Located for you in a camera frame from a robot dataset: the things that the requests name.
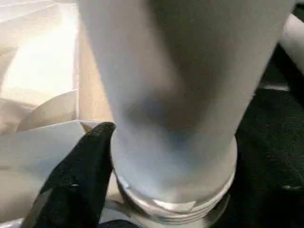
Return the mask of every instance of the black surface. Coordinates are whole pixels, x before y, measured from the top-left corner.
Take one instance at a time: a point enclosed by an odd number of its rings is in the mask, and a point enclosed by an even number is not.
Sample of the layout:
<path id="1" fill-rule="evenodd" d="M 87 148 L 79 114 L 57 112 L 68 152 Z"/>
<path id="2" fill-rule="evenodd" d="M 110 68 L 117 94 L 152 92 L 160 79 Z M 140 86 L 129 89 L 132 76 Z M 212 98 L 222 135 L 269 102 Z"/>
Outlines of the black surface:
<path id="1" fill-rule="evenodd" d="M 304 9 L 294 14 L 304 20 Z M 304 76 L 277 46 L 237 131 L 237 174 L 216 228 L 304 227 Z"/>

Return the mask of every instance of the metal threads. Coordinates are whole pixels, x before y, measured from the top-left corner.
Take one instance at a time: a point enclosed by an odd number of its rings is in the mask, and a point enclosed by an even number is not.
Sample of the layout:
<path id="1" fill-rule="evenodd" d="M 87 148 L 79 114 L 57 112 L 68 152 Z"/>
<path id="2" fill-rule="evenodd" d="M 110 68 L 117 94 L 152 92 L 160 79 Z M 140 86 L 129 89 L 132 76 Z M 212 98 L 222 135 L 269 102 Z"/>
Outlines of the metal threads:
<path id="1" fill-rule="evenodd" d="M 208 201 L 196 202 L 189 212 L 184 213 L 166 210 L 156 204 L 152 199 L 139 196 L 132 191 L 132 189 L 123 188 L 120 183 L 118 183 L 118 186 L 126 205 L 133 211 L 135 210 L 137 214 L 142 217 L 146 217 L 158 223 L 170 225 L 192 223 L 201 218 L 206 220 L 204 223 L 213 224 L 225 211 L 229 201 L 229 195 L 225 194 L 231 186 L 233 179 L 234 173 L 231 175 L 223 189 L 215 197 Z"/>

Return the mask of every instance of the white pipe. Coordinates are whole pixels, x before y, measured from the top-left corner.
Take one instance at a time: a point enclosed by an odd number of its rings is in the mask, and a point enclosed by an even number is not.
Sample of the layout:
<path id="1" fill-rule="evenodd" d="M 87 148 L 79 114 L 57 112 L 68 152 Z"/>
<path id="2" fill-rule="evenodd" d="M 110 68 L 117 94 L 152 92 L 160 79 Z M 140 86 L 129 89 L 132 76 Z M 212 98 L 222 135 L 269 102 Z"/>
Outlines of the white pipe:
<path id="1" fill-rule="evenodd" d="M 293 14 L 284 26 L 280 44 L 304 75 L 304 23 Z"/>
<path id="2" fill-rule="evenodd" d="M 235 131 L 293 5 L 79 0 L 117 123 L 112 158 L 124 187 L 170 203 L 223 188 Z"/>

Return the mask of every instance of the gray pipe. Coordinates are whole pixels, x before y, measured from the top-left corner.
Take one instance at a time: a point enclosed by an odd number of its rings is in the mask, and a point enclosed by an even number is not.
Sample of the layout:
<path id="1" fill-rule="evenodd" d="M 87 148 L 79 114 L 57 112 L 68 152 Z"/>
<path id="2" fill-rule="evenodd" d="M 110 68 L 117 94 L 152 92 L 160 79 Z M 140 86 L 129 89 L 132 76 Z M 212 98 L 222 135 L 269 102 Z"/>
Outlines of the gray pipe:
<path id="1" fill-rule="evenodd" d="M 215 197 L 234 134 L 294 2 L 79 0 L 117 130 L 120 183 L 162 202 Z"/>

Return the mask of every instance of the white cylindrical tube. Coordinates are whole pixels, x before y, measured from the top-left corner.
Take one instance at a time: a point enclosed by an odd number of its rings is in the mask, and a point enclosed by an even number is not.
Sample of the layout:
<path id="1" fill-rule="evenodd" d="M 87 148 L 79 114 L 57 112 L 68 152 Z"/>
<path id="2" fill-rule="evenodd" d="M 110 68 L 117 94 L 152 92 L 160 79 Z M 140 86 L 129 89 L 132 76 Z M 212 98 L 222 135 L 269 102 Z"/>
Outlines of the white cylindrical tube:
<path id="1" fill-rule="evenodd" d="M 115 172 L 161 202 L 214 197 L 294 2 L 79 0 L 112 108 Z"/>
<path id="2" fill-rule="evenodd" d="M 304 74 L 304 23 L 293 14 L 290 14 L 284 25 L 280 44 Z"/>

